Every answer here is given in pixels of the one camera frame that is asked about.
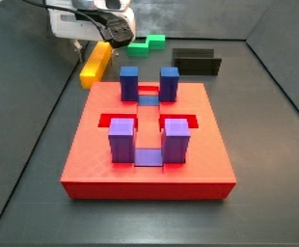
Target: block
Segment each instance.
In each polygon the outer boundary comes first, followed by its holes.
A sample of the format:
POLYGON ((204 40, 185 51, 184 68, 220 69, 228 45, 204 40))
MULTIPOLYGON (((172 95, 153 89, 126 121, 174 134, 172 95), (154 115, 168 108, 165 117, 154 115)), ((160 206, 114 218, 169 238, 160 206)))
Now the block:
POLYGON ((185 163, 185 153, 189 142, 189 128, 185 119, 165 119, 162 134, 164 163, 185 163))
MULTIPOLYGON (((180 83, 177 99, 184 99, 185 102, 177 100, 169 104, 169 107, 161 107, 162 103, 160 103, 160 111, 165 114, 168 114, 168 110, 178 114, 190 111, 196 113, 198 120, 198 128, 189 129, 190 139, 185 163, 168 163, 162 167, 134 167, 130 163, 112 163, 106 138, 108 128, 100 128, 94 124, 98 121, 101 109, 108 111, 106 106, 100 104, 100 102, 105 102, 102 96, 113 100, 112 103, 108 100, 106 104, 116 106, 114 98, 120 94, 118 83, 109 83, 109 86, 106 88, 106 82, 98 82, 93 84, 89 93, 59 177, 59 183, 67 196, 71 199, 116 200, 225 199, 237 181, 204 85, 180 83)), ((154 118, 157 121, 157 107, 141 106, 137 108, 137 110, 141 108, 137 112, 137 119, 140 119, 140 113, 141 120, 154 118)))
POLYGON ((132 57, 148 57, 149 49, 148 49, 148 42, 145 43, 130 43, 128 45, 128 55, 132 57))
POLYGON ((89 89, 93 82, 101 80, 101 76, 110 59, 110 54, 112 47, 109 43, 98 41, 79 73, 79 81, 83 89, 89 89))
POLYGON ((136 167, 160 167, 164 165, 161 149, 134 149, 134 164, 136 167))
POLYGON ((133 119, 112 119, 108 139, 113 163, 133 163, 133 119))
POLYGON ((137 101, 137 67, 121 67, 121 101, 137 101))
POLYGON ((174 102, 177 91, 178 73, 177 68, 161 67, 160 71, 160 102, 174 102))
POLYGON ((158 125, 158 107, 137 106, 137 131, 134 133, 134 147, 137 149, 161 148, 161 130, 158 125))
POLYGON ((146 36, 149 49, 165 49, 165 35, 146 36))
POLYGON ((180 75, 217 75, 221 58, 213 57, 213 49, 174 48, 170 65, 180 75))
POLYGON ((158 106, 158 96, 138 96, 137 106, 158 106))

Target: red platform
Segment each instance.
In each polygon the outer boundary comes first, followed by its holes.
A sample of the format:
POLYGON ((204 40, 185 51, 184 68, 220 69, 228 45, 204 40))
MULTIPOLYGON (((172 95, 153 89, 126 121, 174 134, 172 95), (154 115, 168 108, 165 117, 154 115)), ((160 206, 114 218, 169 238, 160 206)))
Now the red platform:
MULTIPOLYGON (((158 83, 140 83, 157 86, 158 83)), ((73 199, 224 199, 236 185, 222 139, 200 83, 178 83, 174 103, 152 106, 120 101, 120 83, 93 84, 59 182, 73 199), (133 167, 113 164, 108 143, 109 117, 137 116, 136 147, 156 148, 164 118, 186 118, 190 139, 185 164, 133 167)))

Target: purple block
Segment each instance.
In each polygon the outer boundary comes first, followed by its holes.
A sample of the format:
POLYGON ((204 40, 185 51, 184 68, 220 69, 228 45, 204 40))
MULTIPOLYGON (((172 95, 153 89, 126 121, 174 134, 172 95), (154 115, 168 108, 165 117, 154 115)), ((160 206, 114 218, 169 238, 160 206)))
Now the purple block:
POLYGON ((137 67, 121 67, 121 101, 137 101, 137 67))
POLYGON ((161 150, 134 149, 134 166, 160 167, 162 163, 161 150))
POLYGON ((133 119, 112 119, 108 135, 130 136, 133 134, 133 119))
POLYGON ((133 163, 133 119, 112 119, 108 139, 113 163, 133 163))
POLYGON ((186 119, 165 119, 166 136, 190 136, 186 119))
POLYGON ((160 102, 174 102, 177 91, 178 72, 177 68, 161 67, 160 71, 160 102))
POLYGON ((164 163, 184 163, 190 131, 185 119, 165 119, 162 133, 164 163))

